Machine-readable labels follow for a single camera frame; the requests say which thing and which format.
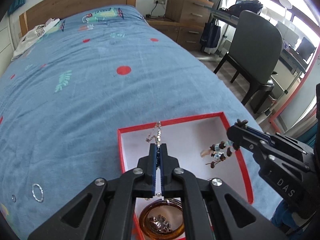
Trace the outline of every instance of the blue cloth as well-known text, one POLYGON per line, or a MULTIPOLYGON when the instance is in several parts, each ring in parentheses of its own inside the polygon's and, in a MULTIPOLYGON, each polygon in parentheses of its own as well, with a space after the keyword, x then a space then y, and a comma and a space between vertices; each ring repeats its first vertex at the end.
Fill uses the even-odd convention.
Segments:
MULTIPOLYGON (((292 228, 292 230, 296 230, 299 226, 292 218, 293 211, 288 208, 288 204, 286 201, 282 200, 281 203, 276 208, 276 212, 273 215, 271 222, 276 227, 281 227, 283 224, 292 228)), ((297 240, 303 234, 303 229, 300 229, 298 232, 294 233, 292 236, 288 237, 289 240, 297 240)))
POLYGON ((317 128, 318 128, 318 124, 316 123, 308 131, 306 131, 299 138, 297 138, 297 140, 300 142, 303 142, 303 143, 309 145, 311 148, 313 148, 313 146, 315 145, 315 141, 316 141, 317 128))
MULTIPOLYGON (((25 240, 94 179, 121 175, 118 128, 220 111, 230 124, 247 119, 260 130, 212 71, 135 8, 62 20, 0 78, 2 212, 25 240)), ((258 176, 252 153, 242 153, 253 206, 270 219, 281 197, 258 176)))
POLYGON ((14 0, 14 2, 9 7, 8 15, 12 14, 16 9, 18 9, 25 3, 26 3, 26 0, 14 0))

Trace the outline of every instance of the green leaf print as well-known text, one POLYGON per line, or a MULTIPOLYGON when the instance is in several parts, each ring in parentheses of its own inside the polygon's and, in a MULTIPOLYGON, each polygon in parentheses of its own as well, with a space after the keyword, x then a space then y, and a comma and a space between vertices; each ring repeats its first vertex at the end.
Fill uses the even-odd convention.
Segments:
POLYGON ((56 86, 56 89, 54 91, 55 93, 57 93, 58 91, 61 91, 64 86, 69 84, 68 80, 70 80, 71 75, 72 75, 72 70, 68 70, 59 76, 59 84, 56 86))

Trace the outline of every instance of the red box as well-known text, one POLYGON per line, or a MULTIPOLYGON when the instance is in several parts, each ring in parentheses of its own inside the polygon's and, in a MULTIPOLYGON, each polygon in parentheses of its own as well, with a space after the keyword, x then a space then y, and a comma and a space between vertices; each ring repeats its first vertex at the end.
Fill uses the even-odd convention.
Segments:
MULTIPOLYGON (((119 155, 123 173, 135 168, 139 158, 148 155, 150 143, 146 142, 146 137, 155 124, 154 122, 118 130, 119 155)), ((211 169, 210 165, 205 165, 212 161, 211 156, 203 158, 200 156, 200 152, 209 149, 212 144, 228 140, 226 131, 230 124, 223 112, 161 121, 161 126, 161 143, 167 144, 168 155, 178 158, 180 167, 191 171, 198 178, 220 178, 250 204, 253 203, 251 182, 240 150, 218 163, 214 169, 211 169)), ((156 193, 159 188, 160 185, 156 185, 156 193)), ((140 230, 138 217, 145 206, 159 198, 136 201, 134 223, 140 240, 145 238, 140 230)))

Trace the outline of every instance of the amber bangle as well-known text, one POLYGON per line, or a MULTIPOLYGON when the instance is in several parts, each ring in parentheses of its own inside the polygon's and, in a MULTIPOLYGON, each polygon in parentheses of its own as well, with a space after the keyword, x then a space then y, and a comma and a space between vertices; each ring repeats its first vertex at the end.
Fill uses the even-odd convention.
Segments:
POLYGON ((172 207, 179 209, 182 213, 182 206, 181 206, 181 202, 179 200, 165 199, 165 200, 154 201, 151 204, 149 204, 148 206, 146 206, 140 214, 139 225, 140 225, 142 232, 146 236, 150 237, 151 239, 156 239, 156 240, 172 240, 172 239, 175 239, 178 236, 182 235, 184 232, 183 221, 177 229, 175 229, 172 232, 167 233, 167 234, 155 233, 151 229, 151 227, 149 226, 149 223, 148 223, 148 215, 152 209, 154 209, 156 207, 160 207, 160 206, 172 206, 172 207))

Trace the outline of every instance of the black bag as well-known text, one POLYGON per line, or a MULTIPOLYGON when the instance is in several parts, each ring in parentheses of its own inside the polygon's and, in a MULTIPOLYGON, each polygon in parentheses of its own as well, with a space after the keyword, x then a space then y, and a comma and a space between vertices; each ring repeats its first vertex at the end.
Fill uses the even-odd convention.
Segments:
POLYGON ((211 22, 206 23, 204 31, 202 33, 200 44, 206 48, 216 48, 220 39, 221 28, 215 23, 216 19, 212 19, 211 22))
POLYGON ((263 4, 261 4, 258 0, 253 1, 243 1, 237 4, 234 4, 230 6, 229 9, 222 9, 223 11, 227 12, 228 14, 231 14, 236 17, 240 17, 240 13, 244 10, 252 11, 256 14, 260 14, 262 10, 263 4))

